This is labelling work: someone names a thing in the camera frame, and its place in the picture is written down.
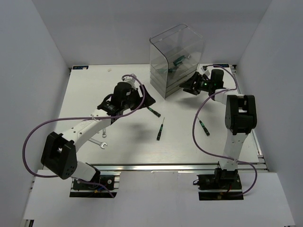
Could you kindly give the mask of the small screwdriver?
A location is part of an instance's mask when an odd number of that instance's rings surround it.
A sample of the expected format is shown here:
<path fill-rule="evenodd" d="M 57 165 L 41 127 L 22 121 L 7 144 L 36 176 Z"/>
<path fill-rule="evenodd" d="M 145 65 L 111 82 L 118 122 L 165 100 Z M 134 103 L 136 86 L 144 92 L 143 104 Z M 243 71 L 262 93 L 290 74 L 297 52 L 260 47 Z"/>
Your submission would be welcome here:
<path fill-rule="evenodd" d="M 161 114 L 160 114 L 159 112 L 157 112 L 157 111 L 153 110 L 152 108 L 147 107 L 147 109 L 148 109 L 150 112 L 152 112 L 152 113 L 153 113 L 155 116 L 157 116 L 158 118 L 160 118 L 160 117 L 161 117 Z"/>
<path fill-rule="evenodd" d="M 159 131 L 158 131 L 158 134 L 157 134 L 157 137 L 156 137 L 157 141 L 160 141 L 162 130 L 163 130 L 163 126 L 164 126 L 164 121 L 165 121 L 165 117 L 163 118 L 162 123 L 160 125 Z"/>
<path fill-rule="evenodd" d="M 202 127 L 202 129 L 204 130 L 206 136 L 210 136 L 210 132 L 209 130 L 206 128 L 206 126 L 204 125 L 204 123 L 200 120 L 200 118 L 198 117 L 198 115 L 196 114 L 196 118 L 200 124 L 200 126 Z"/>

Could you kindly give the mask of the large green screwdriver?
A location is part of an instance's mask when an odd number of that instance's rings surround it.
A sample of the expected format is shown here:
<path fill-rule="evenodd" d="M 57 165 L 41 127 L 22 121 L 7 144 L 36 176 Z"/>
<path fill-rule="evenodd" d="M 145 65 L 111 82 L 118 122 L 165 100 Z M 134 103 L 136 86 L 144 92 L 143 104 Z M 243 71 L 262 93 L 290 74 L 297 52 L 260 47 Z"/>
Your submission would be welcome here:
<path fill-rule="evenodd" d="M 183 61 L 184 61 L 185 59 L 190 59 L 190 58 L 191 58 L 191 55 L 188 55 L 188 56 L 182 55 L 182 56 L 178 57 L 176 60 L 173 61 L 173 65 L 174 65 L 175 67 L 178 67 L 178 66 L 180 66 L 181 64 L 183 64 Z"/>

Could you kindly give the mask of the clear acrylic drawer cabinet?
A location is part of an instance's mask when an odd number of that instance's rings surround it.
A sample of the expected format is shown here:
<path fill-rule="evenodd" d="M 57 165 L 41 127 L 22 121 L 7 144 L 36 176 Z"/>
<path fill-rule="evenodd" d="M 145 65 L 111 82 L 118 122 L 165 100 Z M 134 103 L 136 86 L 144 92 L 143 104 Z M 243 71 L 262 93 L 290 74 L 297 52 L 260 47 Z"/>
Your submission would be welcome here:
<path fill-rule="evenodd" d="M 165 99 L 197 71 L 205 41 L 188 25 L 179 24 L 151 37 L 149 42 L 150 84 Z"/>

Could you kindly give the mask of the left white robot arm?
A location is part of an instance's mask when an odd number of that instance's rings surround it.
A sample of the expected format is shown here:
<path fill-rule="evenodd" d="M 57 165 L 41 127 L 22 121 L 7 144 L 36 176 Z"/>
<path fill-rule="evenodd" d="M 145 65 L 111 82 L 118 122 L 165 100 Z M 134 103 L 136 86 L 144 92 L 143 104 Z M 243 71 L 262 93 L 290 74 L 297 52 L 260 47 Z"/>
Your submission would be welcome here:
<path fill-rule="evenodd" d="M 139 88 L 130 82 L 119 82 L 107 95 L 92 116 L 65 132 L 51 132 L 45 142 L 41 163 L 56 176 L 84 181 L 94 189 L 100 183 L 100 171 L 77 160 L 78 150 L 95 134 L 112 125 L 124 111 L 142 109 L 155 103 L 144 85 Z"/>

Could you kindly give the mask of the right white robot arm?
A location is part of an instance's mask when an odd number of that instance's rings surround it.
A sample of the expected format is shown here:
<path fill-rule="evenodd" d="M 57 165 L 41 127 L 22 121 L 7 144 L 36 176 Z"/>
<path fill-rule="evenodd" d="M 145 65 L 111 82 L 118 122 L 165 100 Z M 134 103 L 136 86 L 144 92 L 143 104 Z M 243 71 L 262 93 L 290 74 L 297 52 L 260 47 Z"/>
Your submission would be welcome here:
<path fill-rule="evenodd" d="M 210 76 L 195 72 L 187 81 L 179 85 L 183 91 L 198 95 L 207 92 L 208 99 L 225 105 L 225 127 L 227 139 L 222 155 L 216 155 L 219 168 L 215 171 L 214 184 L 218 188 L 226 188 L 238 171 L 239 157 L 247 136 L 257 125 L 256 100 L 253 95 L 242 95 L 236 89 L 224 87 L 223 76 L 228 70 L 217 66 Z"/>

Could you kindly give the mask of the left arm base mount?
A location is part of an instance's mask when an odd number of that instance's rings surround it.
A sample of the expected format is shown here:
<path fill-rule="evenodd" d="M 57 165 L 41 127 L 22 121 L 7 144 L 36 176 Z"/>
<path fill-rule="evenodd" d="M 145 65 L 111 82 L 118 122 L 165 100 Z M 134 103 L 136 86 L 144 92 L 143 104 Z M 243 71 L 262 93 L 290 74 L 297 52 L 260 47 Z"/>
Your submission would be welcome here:
<path fill-rule="evenodd" d="M 85 183 L 73 179 L 70 189 L 71 198 L 110 198 L 117 195 L 120 182 L 120 173 L 101 172 L 96 183 Z"/>

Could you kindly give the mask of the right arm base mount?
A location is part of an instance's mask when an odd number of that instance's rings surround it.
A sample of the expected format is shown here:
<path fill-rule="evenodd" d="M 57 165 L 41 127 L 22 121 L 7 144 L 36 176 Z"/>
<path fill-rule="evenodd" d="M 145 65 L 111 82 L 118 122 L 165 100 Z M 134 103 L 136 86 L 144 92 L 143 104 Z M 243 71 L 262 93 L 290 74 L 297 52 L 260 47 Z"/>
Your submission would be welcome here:
<path fill-rule="evenodd" d="M 193 185 L 198 187 L 200 201 L 243 200 L 238 170 L 216 168 L 212 174 L 197 175 Z"/>

